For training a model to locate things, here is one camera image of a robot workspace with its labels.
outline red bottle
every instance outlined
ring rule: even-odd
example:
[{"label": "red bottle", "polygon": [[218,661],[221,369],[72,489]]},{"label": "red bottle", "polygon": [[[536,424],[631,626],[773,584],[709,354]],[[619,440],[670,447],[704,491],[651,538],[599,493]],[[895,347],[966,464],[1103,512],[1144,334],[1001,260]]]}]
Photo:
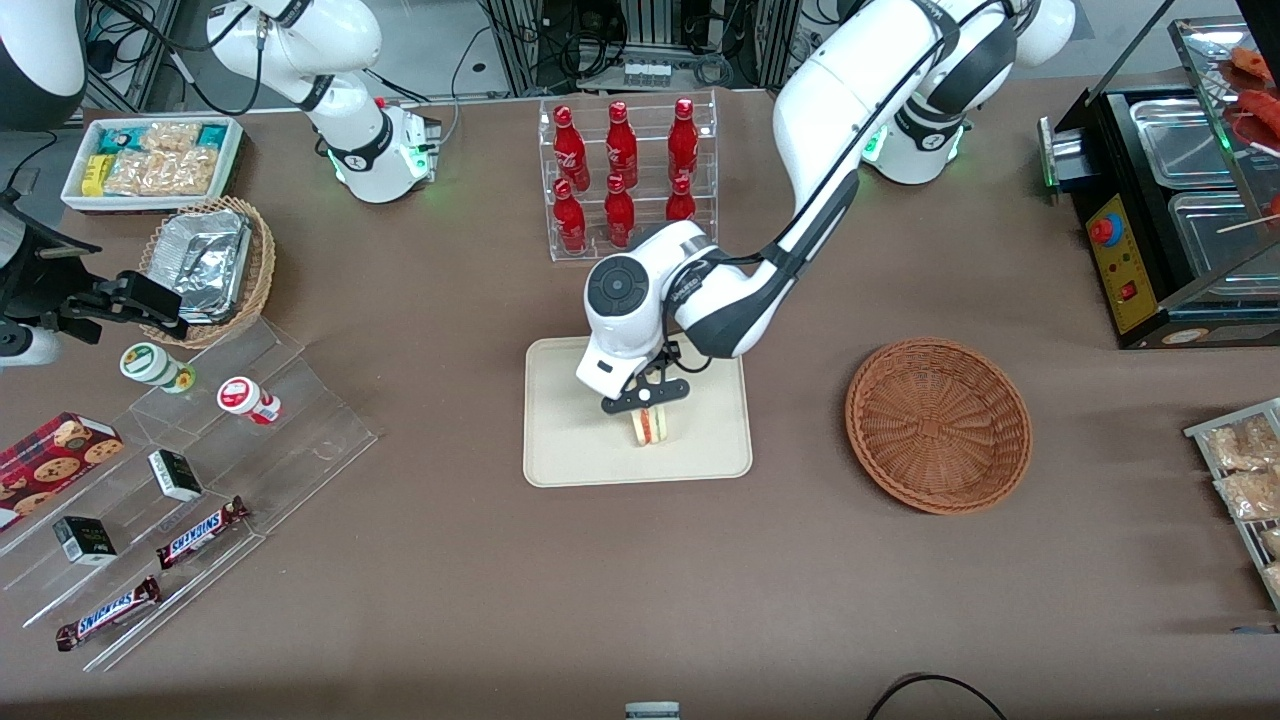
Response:
[{"label": "red bottle", "polygon": [[698,205],[689,195],[689,176],[680,176],[671,183],[671,197],[667,199],[668,220],[692,220]]},{"label": "red bottle", "polygon": [[614,247],[627,249],[631,231],[636,227],[636,205],[627,195],[622,176],[609,176],[609,196],[604,199],[604,217],[609,222],[609,242]]},{"label": "red bottle", "polygon": [[556,231],[564,245],[564,252],[581,255],[586,250],[586,217],[582,215],[582,206],[573,197],[573,188],[567,179],[556,178],[552,190],[556,192],[552,214],[556,215]]},{"label": "red bottle", "polygon": [[573,113],[561,105],[552,111],[556,119],[556,164],[561,176],[570,179],[579,192],[591,187],[591,173],[586,169],[586,143],[582,133],[573,127]]},{"label": "red bottle", "polygon": [[698,126],[694,124],[694,101],[687,97],[676,100],[676,122],[667,136],[667,174],[675,182],[680,176],[694,177],[698,173]]},{"label": "red bottle", "polygon": [[604,138],[609,152],[609,172],[622,176],[626,186],[635,187],[640,182],[640,158],[636,151],[636,131],[627,120],[627,104],[618,100],[609,102],[609,135]]}]

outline clear acrylic rack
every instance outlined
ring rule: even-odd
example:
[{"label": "clear acrylic rack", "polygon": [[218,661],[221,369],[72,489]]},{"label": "clear acrylic rack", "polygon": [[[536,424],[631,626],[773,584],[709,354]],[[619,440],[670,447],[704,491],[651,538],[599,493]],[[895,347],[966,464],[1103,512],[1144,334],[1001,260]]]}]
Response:
[{"label": "clear acrylic rack", "polygon": [[[178,396],[151,389],[111,423],[125,450],[109,466],[0,536],[3,601],[18,611],[28,632],[47,635],[50,655],[65,655],[67,662],[86,671],[110,669],[376,441],[301,352],[302,346],[265,319],[219,341],[191,360],[196,387]],[[280,419],[256,425],[221,411],[215,393],[233,375],[247,375],[278,396]],[[147,462],[160,447],[191,461],[204,487],[197,501],[161,495]],[[252,514],[161,571],[156,548],[237,495]],[[63,515],[101,520],[119,556],[97,568],[68,562],[51,527]],[[161,603],[58,653],[58,628],[129,592],[147,575],[159,580]]]},{"label": "clear acrylic rack", "polygon": [[[547,208],[547,237],[552,260],[599,260],[607,255],[621,252],[609,242],[608,224],[604,219],[604,197],[608,195],[605,178],[609,177],[609,161],[604,150],[604,138],[609,133],[609,102],[622,99],[627,104],[627,117],[636,132],[640,160],[640,182],[631,188],[631,200],[636,208],[636,231],[639,234],[646,227],[667,222],[667,199],[671,196],[671,178],[667,174],[667,135],[675,120],[676,100],[689,97],[694,101],[694,124],[698,126],[698,172],[691,178],[690,195],[698,211],[696,222],[707,237],[717,238],[719,176],[717,165],[717,108],[712,92],[640,92],[625,96],[577,95],[543,100],[539,108],[538,149],[541,159],[543,204]],[[573,126],[586,143],[586,167],[591,173],[591,186],[577,193],[586,215],[586,251],[571,255],[556,231],[556,215],[552,208],[556,196],[552,183],[559,177],[556,164],[556,123],[552,110],[567,105],[573,111]]]}]

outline small white box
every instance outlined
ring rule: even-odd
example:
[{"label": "small white box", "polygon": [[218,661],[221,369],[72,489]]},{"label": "small white box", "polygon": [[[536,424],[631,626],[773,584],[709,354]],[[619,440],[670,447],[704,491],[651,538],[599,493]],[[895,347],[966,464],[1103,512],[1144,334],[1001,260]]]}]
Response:
[{"label": "small white box", "polygon": [[[122,197],[101,196],[92,197],[81,192],[81,181],[84,179],[84,168],[88,159],[97,154],[102,142],[102,136],[109,131],[123,128],[136,128],[150,123],[200,123],[205,126],[224,126],[227,136],[223,146],[218,150],[218,164],[214,165],[214,178],[209,183],[205,195],[168,195],[159,197]],[[244,131],[241,124],[232,118],[223,115],[155,115],[147,118],[111,118],[93,120],[84,128],[84,137],[81,138],[79,150],[76,151],[76,160],[67,173],[67,182],[63,184],[63,202],[68,208],[86,213],[138,213],[147,210],[177,210],[188,205],[196,205],[221,197],[230,182],[232,167],[236,164],[236,154],[239,150],[241,138]]]}]

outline brown tablecloth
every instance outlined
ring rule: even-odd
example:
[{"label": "brown tablecloth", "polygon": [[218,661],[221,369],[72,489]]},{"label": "brown tablecloth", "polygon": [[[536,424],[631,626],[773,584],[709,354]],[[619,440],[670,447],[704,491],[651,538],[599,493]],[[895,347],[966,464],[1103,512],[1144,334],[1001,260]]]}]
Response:
[{"label": "brown tablecloth", "polygon": [[[1036,190],[1034,122],[1079,88],[1010,83],[927,187],[868,173],[745,359],[749,475],[562,491],[521,475],[525,350],[586,332],[586,269],[547,258],[536,102],[466,108],[439,182],[387,206],[334,181],[301,114],[243,118],[238,193],[279,246],[266,314],[385,437],[108,674],[0,594],[0,716],[586,719],[671,698],[690,719],[860,717],[919,670],[1011,717],[1274,715],[1280,638],[1226,630],[1275,616],[1180,430],[1280,395],[1280,355],[1115,350],[1075,218]],[[718,99],[722,238],[751,251],[791,209],[772,101]],[[108,274],[155,223],[63,229],[105,245]],[[987,354],[1030,409],[1030,470],[988,512],[911,511],[849,450],[859,361],[920,334]],[[109,327],[0,375],[0,443],[123,411],[137,338]],[[959,691],[904,696],[896,717],[984,716]]]}]

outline brown wicker basket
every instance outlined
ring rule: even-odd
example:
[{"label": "brown wicker basket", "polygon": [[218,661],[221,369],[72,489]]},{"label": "brown wicker basket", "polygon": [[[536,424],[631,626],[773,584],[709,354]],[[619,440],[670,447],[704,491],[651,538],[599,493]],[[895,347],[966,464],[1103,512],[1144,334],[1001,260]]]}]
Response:
[{"label": "brown wicker basket", "polygon": [[[266,296],[271,292],[271,273],[275,272],[275,240],[271,237],[271,228],[266,227],[262,215],[252,205],[236,197],[219,197],[183,208],[178,210],[178,214],[214,213],[216,210],[236,210],[248,217],[253,223],[253,236],[250,240],[248,260],[244,264],[244,279],[241,282],[241,299],[236,314],[232,315],[230,320],[219,325],[191,325],[187,329],[187,340],[174,340],[155,328],[143,327],[142,332],[155,342],[202,350],[234,328],[252,322],[266,305]],[[151,242],[142,251],[142,261],[138,263],[138,269],[143,273],[151,265],[151,254],[155,252],[159,237],[160,228],[157,227],[156,232],[151,233]]]},{"label": "brown wicker basket", "polygon": [[849,384],[845,429],[886,492],[938,515],[986,510],[1027,473],[1032,425],[1012,382],[955,342],[877,350]]}]

